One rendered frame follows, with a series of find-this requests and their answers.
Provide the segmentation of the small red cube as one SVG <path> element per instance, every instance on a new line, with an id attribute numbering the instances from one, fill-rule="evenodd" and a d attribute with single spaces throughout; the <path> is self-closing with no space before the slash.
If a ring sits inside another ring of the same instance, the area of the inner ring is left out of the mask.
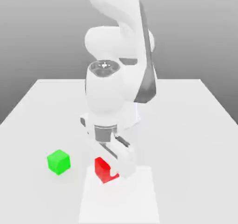
<path id="1" fill-rule="evenodd" d="M 95 169 L 95 174 L 104 184 L 119 177 L 118 173 L 113 176 L 111 175 L 110 165 L 101 157 L 97 157 L 94 160 L 94 169 Z"/>

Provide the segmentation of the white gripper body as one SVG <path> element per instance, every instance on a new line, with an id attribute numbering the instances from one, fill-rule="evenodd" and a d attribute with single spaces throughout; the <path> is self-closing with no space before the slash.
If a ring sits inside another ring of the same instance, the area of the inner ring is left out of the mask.
<path id="1" fill-rule="evenodd" d="M 136 170 L 134 147 L 124 140 L 91 142 L 96 158 L 101 157 L 110 166 L 118 165 L 119 177 L 127 178 Z"/>

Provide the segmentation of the small green cube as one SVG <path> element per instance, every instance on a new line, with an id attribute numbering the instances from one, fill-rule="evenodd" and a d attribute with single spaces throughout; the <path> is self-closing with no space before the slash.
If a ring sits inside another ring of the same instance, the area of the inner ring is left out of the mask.
<path id="1" fill-rule="evenodd" d="M 57 175 L 61 175 L 71 168 L 70 156 L 62 150 L 56 150 L 47 156 L 48 168 Z"/>

